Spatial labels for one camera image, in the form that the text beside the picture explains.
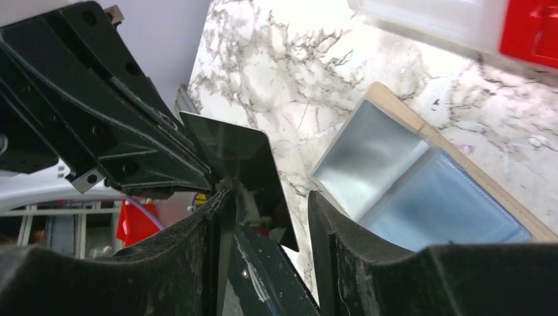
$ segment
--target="black plastic part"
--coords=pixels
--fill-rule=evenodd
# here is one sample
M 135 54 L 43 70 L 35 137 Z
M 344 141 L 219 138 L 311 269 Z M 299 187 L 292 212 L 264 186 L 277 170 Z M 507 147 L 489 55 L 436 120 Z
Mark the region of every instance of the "black plastic part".
M 199 140 L 200 147 L 221 178 L 241 184 L 256 192 L 260 217 L 270 217 L 272 227 L 285 228 L 276 241 L 298 251 L 293 223 L 285 201 L 279 174 L 267 135 L 246 128 L 192 113 L 180 113 L 188 133 Z M 239 210 L 241 221 L 247 214 Z
M 309 195 L 321 315 L 554 315 L 558 245 L 393 245 Z
M 0 28 L 0 99 L 64 159 L 70 181 L 98 169 L 129 194 L 213 189 L 195 140 L 97 3 Z
M 229 280 L 244 316 L 319 315 L 283 249 L 250 228 L 237 226 Z
M 52 167 L 59 161 L 58 156 L 6 104 L 2 97 L 0 97 L 0 134 L 6 136 L 7 142 L 0 145 L 0 170 L 30 174 Z

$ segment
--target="white marble surface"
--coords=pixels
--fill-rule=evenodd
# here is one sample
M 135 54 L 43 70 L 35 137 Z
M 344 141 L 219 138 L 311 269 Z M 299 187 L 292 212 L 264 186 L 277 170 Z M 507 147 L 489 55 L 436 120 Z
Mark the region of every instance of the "white marble surface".
M 214 0 L 190 80 L 202 115 L 269 135 L 315 297 L 309 173 L 374 81 L 558 233 L 558 76 L 371 24 L 346 0 Z

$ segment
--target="red object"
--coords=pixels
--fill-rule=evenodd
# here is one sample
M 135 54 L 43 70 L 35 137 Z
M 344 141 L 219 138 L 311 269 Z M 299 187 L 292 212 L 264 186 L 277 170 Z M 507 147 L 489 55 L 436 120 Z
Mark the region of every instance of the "red object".
M 252 228 L 255 232 L 264 237 L 269 237 L 269 230 L 263 228 Z
M 509 0 L 500 52 L 558 68 L 558 0 Z
M 144 206 L 151 214 L 157 216 L 155 205 L 148 203 Z M 116 237 L 122 240 L 125 246 L 144 240 L 158 231 L 159 229 L 153 224 L 151 219 L 145 216 L 137 207 L 122 202 Z

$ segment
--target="white wall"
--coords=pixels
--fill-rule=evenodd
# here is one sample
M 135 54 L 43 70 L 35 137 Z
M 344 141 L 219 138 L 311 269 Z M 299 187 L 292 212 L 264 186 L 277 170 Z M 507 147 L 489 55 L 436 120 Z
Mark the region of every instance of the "white wall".
M 170 108 L 187 84 L 211 0 L 97 0 L 118 5 L 118 33 Z M 68 0 L 0 0 L 0 26 L 64 6 Z

